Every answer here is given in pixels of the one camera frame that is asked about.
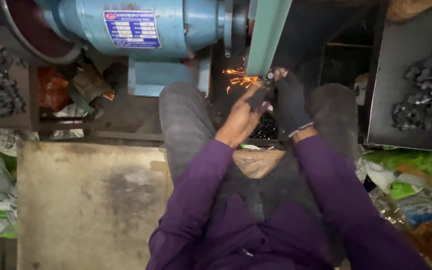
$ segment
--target purple shirt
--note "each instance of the purple shirt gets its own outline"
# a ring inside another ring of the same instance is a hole
[[[211,140],[180,175],[149,239],[146,269],[332,270],[321,222],[290,200],[258,223],[233,195],[224,213],[203,230],[232,154],[231,147]],[[352,270],[431,269],[380,218],[347,158],[319,136],[300,141],[296,154],[323,217],[341,234]]]

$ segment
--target wrist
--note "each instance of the wrist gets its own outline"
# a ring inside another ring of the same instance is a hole
[[[235,138],[236,136],[228,132],[224,126],[216,133],[216,136],[214,136],[216,141],[220,141],[232,149],[235,149],[240,144]]]
[[[297,131],[294,135],[291,136],[291,139],[294,143],[299,143],[300,141],[318,135],[318,131],[314,126],[309,126],[305,129]]]

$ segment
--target shirt sleeve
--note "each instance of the shirt sleeve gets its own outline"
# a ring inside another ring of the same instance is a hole
[[[187,165],[149,239],[147,270],[192,269],[193,244],[200,239],[233,149],[211,140]]]
[[[301,140],[296,147],[323,217],[343,238],[351,269],[431,269],[399,231],[380,217],[349,158],[320,136]]]

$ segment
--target knee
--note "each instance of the knee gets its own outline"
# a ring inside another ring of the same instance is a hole
[[[338,99],[338,100],[354,100],[356,95],[354,91],[339,83],[328,83],[314,91],[314,95],[319,99]]]
[[[188,97],[191,95],[201,95],[199,90],[191,83],[186,82],[174,82],[166,86],[159,94],[160,99],[178,97]]]

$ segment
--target person's right hand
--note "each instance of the person's right hand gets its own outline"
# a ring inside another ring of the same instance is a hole
[[[304,110],[303,84],[292,72],[277,68],[274,71],[273,116],[288,138],[298,131],[312,127],[313,120]]]

